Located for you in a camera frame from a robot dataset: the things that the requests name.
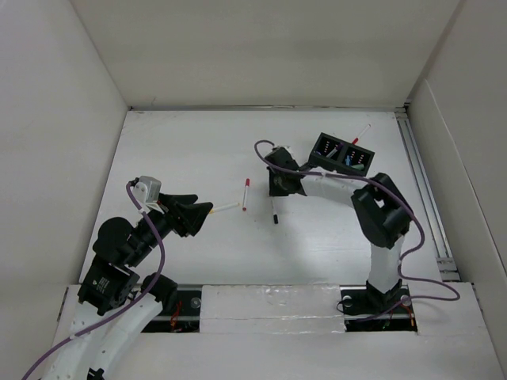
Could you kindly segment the black capped white marker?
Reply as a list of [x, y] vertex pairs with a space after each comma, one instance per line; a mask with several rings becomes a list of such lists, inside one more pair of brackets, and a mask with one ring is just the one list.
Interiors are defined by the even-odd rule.
[[272, 215], [273, 215], [273, 223], [275, 225], [278, 224], [278, 214], [277, 214], [277, 211], [276, 211], [276, 204], [275, 204], [275, 201], [274, 201], [274, 198], [270, 198], [270, 203], [271, 203], [271, 209], [272, 209]]

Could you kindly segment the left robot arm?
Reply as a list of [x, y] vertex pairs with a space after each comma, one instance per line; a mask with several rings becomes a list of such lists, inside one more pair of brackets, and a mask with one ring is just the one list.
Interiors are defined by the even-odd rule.
[[99, 228], [69, 336], [33, 365], [54, 356], [44, 378], [107, 379], [150, 321], [177, 308], [177, 283], [162, 274], [163, 261], [145, 279], [133, 269], [153, 249], [163, 249], [168, 234], [196, 235], [213, 205], [198, 202], [195, 194], [161, 194], [153, 207], [137, 208], [142, 215], [137, 225], [115, 217]]

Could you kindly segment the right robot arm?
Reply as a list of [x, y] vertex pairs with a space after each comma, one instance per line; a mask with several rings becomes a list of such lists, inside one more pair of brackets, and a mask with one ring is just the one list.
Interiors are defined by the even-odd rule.
[[366, 302], [383, 312], [395, 302], [402, 285], [398, 273], [402, 245], [410, 229], [411, 208], [391, 178], [379, 173], [368, 178], [333, 178], [322, 170], [298, 166], [287, 148], [277, 146], [262, 160], [268, 165], [269, 195], [313, 196], [351, 207], [371, 246]]

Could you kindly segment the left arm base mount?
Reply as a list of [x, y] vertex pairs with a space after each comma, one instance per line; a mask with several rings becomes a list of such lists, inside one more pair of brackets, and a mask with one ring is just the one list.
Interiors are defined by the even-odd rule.
[[162, 311], [142, 330], [143, 333], [198, 333], [202, 286], [178, 285], [160, 275], [150, 293], [162, 301]]

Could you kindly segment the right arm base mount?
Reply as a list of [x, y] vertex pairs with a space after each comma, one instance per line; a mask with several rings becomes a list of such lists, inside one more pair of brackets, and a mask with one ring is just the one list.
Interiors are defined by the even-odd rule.
[[344, 315], [347, 333], [417, 332], [414, 308], [407, 303], [394, 304], [410, 295], [402, 286], [385, 306], [376, 306], [368, 298], [366, 286], [340, 287], [341, 299], [336, 309]]

